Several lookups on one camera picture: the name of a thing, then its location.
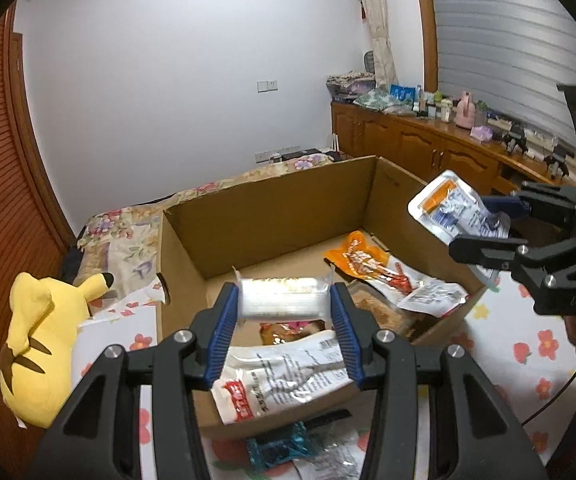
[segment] pink kettle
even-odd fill
[[[459,101],[456,106],[456,126],[471,130],[474,128],[475,115],[476,109],[474,108],[474,99],[472,99],[472,94],[468,91],[464,91],[461,96],[461,101]]]

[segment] window blind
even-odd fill
[[[465,89],[576,146],[557,83],[576,84],[576,23],[558,0],[434,0],[439,90]]]

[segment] cardboard box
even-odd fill
[[[235,281],[233,267],[247,278],[322,276],[329,272],[324,251],[362,229],[411,267],[460,283],[471,294],[468,303],[417,340],[443,345],[483,288],[409,215],[408,202],[424,186],[391,162],[368,156],[239,184],[173,206],[160,229],[158,272],[167,296],[159,310],[160,336],[188,327],[199,310],[211,307],[223,283]],[[245,324],[232,339],[234,346],[259,344],[256,323]],[[282,413],[228,425],[222,424],[211,393],[195,392],[194,405],[205,436],[244,438],[309,418],[357,392],[351,385]]]

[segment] pikachu plush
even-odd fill
[[[77,326],[90,317],[88,301],[103,296],[113,275],[79,286],[19,274],[10,289],[12,318],[0,352],[4,402],[24,422],[48,428],[70,394],[70,360]]]

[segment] silver screw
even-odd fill
[[[552,274],[548,274],[543,281],[547,288],[552,288],[556,285],[556,278]]]
[[[122,354],[122,348],[119,345],[110,345],[104,350],[104,355],[108,359],[117,359]]]
[[[193,333],[190,330],[178,330],[174,337],[178,343],[187,343],[193,338]]]
[[[461,359],[465,354],[466,350],[461,345],[448,346],[448,355],[450,357],[454,357],[455,359]]]
[[[377,332],[377,339],[382,343],[390,343],[395,339],[395,333],[391,330],[379,330]]]

